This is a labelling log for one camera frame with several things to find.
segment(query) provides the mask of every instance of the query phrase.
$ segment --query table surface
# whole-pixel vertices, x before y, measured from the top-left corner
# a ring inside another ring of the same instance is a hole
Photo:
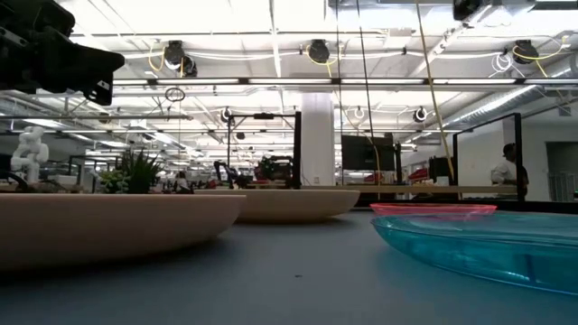
[[[130,263],[0,274],[0,324],[575,324],[578,298],[437,269],[387,246],[369,212],[235,225]]]

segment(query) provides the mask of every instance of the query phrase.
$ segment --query pink plastic tray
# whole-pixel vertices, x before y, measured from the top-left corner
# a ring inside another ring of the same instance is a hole
[[[485,204],[374,203],[370,207],[382,217],[423,214],[492,214],[496,206]]]

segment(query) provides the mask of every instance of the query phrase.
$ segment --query monitor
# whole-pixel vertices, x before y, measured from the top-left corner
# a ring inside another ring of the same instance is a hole
[[[342,135],[343,170],[376,171],[378,169],[377,149],[379,169],[381,171],[394,171],[396,169],[396,150],[393,138],[376,137],[374,138],[374,145],[371,144],[371,141],[366,136]]]
[[[11,161],[12,155],[0,153],[0,171],[9,172],[12,169]]]

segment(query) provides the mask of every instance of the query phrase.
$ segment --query wooden shelf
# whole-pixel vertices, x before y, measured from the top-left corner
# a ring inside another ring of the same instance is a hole
[[[361,193],[495,193],[516,194],[513,186],[396,186],[396,185],[348,185],[348,186],[302,186],[303,190],[358,190]]]

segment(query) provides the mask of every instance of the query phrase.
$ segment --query turquoise plastic tray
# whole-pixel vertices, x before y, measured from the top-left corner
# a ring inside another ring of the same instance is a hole
[[[578,295],[578,216],[412,215],[372,224],[392,247],[429,265]]]

